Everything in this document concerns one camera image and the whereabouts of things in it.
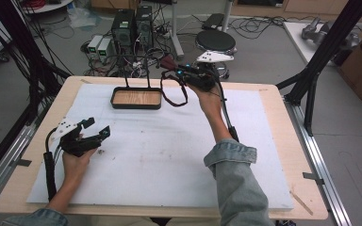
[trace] denim jacket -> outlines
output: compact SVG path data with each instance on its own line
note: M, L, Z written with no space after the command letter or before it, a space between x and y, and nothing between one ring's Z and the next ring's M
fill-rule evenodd
M269 219L266 195L250 168L256 149L223 139L205 157L205 165L217 181L221 225L274 225ZM42 208L28 216L7 218L2 225L68 225L60 212Z

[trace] white board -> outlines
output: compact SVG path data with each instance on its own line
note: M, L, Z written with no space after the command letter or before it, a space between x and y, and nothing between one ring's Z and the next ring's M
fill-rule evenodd
M203 161L215 141L196 95L188 89L189 103L182 107L163 100L159 110L124 110L110 104L114 88L83 85L66 116L74 122L95 118L96 123L82 131L84 137L96 135L107 125L111 130L100 148L104 152L92 156L71 203L217 207L216 183ZM183 102L180 88L165 91L175 103ZM269 198L270 209L293 208L259 93L229 89L224 93L240 142L257 148L252 170ZM58 187L62 180L60 158ZM27 201L47 202L43 164Z

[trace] floor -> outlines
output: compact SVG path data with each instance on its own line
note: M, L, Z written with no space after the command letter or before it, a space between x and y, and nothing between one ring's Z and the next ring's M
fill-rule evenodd
M198 7L193 13L221 11L220 5L214 5L210 12ZM50 31L46 36L49 46L74 74L79 75L89 69L80 46L94 34L107 33L112 23L109 15L105 15L104 19L98 18L95 27L71 29L65 10L43 14L40 19L44 23L42 27ZM178 27L183 28L178 33L187 33L179 36L186 56L178 63L191 63L201 54L194 47L194 37L188 35L199 31L201 25L194 21L196 19L190 16L178 19ZM234 29L229 29L228 33L236 39L238 52L235 60L227 63L231 73L224 82L275 85L304 68L304 60L282 27L269 26L258 37L258 34L242 34L251 39L242 37ZM36 43L46 56L41 40L36 39ZM152 69L151 76L159 78L160 70ZM282 94L289 91L290 87L280 90ZM25 109L27 98L28 84L16 65L12 61L0 62L0 141ZM336 67L326 67L319 78L313 133L351 223L362 225L362 102L339 76ZM7 216L0 214L0 221ZM73 225L86 225L85 217L72 216L71 222ZM326 220L295 222L297 225L336 225L332 215Z

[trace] desk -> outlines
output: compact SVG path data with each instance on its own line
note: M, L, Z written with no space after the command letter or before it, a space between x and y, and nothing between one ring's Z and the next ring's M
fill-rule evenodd
M129 79L130 84L145 85L143 79ZM41 165L44 141L49 131L58 125L70 109L82 84L115 84L124 86L122 78L72 76L68 78L55 102L43 120L39 130L29 144L23 159L31 160L29 167L17 167L0 195L0 213L31 213L43 204L27 203L38 170ZM152 79L153 87L159 80ZM178 86L169 81L165 86ZM271 211L274 219L324 219L327 211L316 183L303 178L302 172L311 172L304 157L301 144L289 119L281 95L273 85L223 83L225 89L258 90L266 109L269 125L283 166L295 208L288 212ZM213 208L138 207L112 205L71 205L68 214L217 218L219 211Z

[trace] black metal pole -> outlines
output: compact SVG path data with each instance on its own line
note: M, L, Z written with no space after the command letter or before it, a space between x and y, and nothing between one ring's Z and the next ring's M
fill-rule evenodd
M307 66L297 75L276 85L279 89L283 89L295 83L292 91L285 96L285 100L293 105L299 105L309 91L304 113L304 127L310 136L313 136L311 124L317 80L328 61L337 52L340 44L345 41L361 17L362 0L348 1Z

